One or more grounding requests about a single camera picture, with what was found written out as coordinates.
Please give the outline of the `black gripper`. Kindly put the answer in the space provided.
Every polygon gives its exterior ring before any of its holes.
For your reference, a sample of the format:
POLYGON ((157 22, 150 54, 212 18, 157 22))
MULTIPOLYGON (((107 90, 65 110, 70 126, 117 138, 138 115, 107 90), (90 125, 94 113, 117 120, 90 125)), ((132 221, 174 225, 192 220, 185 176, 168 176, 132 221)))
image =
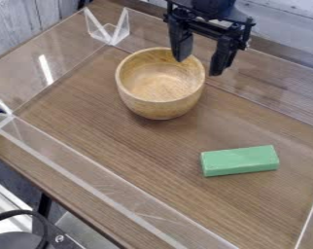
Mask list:
POLYGON ((236 0, 164 0, 172 55, 177 62, 192 53, 193 34, 216 40, 209 76, 218 76, 247 48, 255 20, 236 8, 236 0))

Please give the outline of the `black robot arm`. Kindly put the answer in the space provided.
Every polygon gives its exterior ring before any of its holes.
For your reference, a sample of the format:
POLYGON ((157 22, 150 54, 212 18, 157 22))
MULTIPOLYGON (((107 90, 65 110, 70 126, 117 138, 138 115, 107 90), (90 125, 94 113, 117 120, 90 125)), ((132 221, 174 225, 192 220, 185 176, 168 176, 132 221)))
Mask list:
POLYGON ((162 21, 168 27, 172 55, 182 62, 192 54, 193 34, 216 41, 209 61, 209 76, 218 76, 232 65, 237 51, 248 45, 252 17, 241 13, 236 0, 164 0, 162 21))

